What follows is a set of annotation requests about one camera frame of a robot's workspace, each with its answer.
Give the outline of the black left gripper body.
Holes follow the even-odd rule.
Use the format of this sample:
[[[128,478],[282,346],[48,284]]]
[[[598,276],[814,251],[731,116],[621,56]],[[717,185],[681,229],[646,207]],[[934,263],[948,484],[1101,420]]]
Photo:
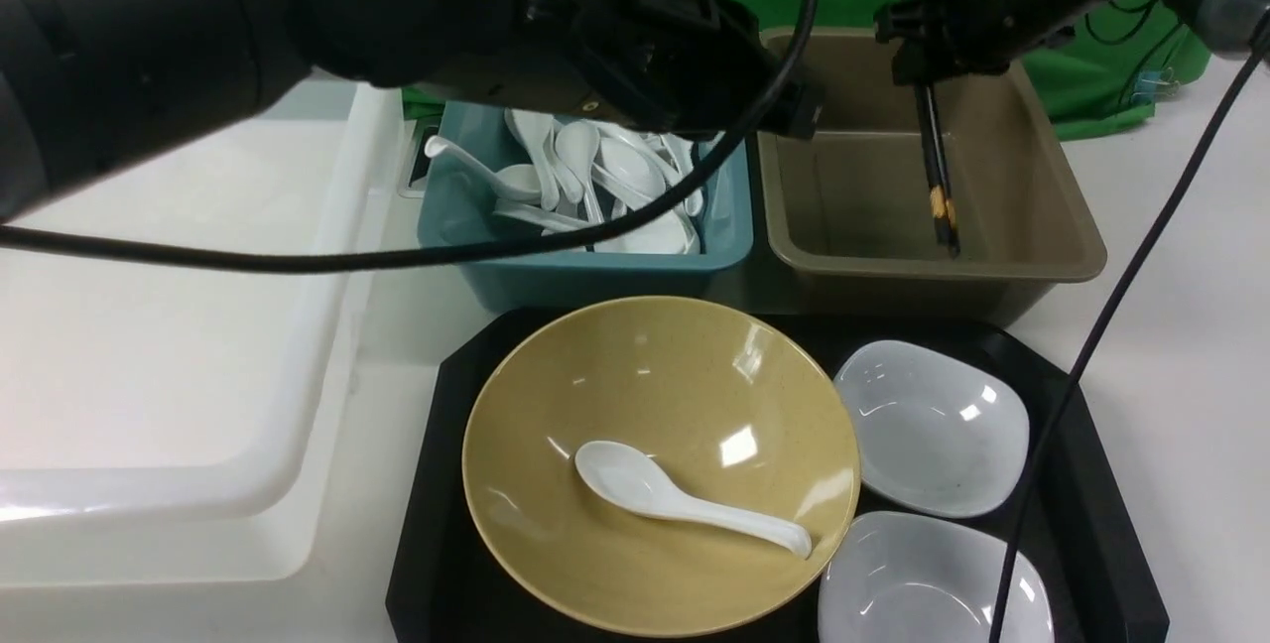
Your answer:
[[[735,0],[456,0],[427,91],[682,136],[733,128],[779,72]]]

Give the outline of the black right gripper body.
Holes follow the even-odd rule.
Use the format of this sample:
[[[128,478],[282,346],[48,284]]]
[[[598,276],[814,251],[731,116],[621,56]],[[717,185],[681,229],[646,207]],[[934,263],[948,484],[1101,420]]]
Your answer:
[[[880,44],[899,44],[895,85],[933,85],[966,74],[998,76],[1015,60],[1074,38],[1082,0],[898,0],[875,13]]]

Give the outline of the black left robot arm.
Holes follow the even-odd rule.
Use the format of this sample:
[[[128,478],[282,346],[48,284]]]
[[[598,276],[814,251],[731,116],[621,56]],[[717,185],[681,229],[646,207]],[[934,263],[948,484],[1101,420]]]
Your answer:
[[[779,69],[734,0],[3,0],[3,219],[268,111],[312,72],[710,137]]]

